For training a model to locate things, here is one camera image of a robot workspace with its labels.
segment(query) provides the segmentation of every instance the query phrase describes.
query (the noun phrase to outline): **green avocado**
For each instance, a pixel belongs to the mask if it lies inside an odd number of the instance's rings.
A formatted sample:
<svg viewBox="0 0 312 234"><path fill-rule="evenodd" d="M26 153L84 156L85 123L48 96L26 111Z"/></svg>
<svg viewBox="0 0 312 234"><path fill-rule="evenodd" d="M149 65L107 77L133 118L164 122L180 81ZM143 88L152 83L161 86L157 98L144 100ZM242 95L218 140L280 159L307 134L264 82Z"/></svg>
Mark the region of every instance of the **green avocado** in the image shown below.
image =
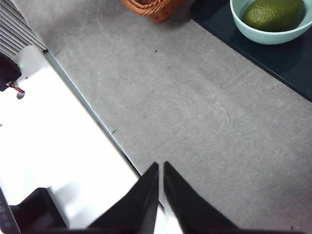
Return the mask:
<svg viewBox="0 0 312 234"><path fill-rule="evenodd" d="M256 0L245 11L243 22L266 32L296 28L305 15L303 0Z"/></svg>

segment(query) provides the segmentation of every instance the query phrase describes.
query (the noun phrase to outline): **brown woven basket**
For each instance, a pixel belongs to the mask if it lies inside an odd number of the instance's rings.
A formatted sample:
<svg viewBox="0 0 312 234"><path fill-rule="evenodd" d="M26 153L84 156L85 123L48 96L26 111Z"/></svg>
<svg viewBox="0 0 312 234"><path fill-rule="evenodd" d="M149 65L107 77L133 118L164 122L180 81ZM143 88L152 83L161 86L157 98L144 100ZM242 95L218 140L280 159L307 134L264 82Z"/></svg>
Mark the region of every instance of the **brown woven basket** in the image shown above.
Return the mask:
<svg viewBox="0 0 312 234"><path fill-rule="evenodd" d="M185 0L121 0L130 10L148 16L155 22L164 22Z"/></svg>

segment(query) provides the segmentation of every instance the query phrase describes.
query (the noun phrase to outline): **gray table surface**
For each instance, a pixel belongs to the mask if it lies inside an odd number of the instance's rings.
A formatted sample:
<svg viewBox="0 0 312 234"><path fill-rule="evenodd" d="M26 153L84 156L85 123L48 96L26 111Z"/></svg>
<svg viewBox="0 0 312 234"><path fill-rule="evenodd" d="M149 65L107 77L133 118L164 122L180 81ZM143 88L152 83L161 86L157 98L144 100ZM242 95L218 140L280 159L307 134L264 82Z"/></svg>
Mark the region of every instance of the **gray table surface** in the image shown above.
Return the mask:
<svg viewBox="0 0 312 234"><path fill-rule="evenodd" d="M163 24L118 0L14 2L141 173L168 160L236 225L312 233L312 104L193 22L193 1Z"/></svg>

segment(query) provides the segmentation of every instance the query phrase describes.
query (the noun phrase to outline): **bowl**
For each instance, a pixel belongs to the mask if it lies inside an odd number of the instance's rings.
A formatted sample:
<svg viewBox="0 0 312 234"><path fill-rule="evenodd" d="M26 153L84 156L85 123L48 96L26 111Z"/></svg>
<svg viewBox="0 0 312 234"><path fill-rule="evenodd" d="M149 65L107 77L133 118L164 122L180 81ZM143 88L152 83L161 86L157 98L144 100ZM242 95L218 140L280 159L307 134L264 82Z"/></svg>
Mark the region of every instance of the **bowl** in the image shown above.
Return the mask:
<svg viewBox="0 0 312 234"><path fill-rule="evenodd" d="M282 44L297 38L312 26L312 0L304 0L306 14L297 28L290 31L274 33L254 29L241 20L247 7L253 2L254 0L231 0L230 5L235 24L239 31L254 42L264 45Z"/></svg>

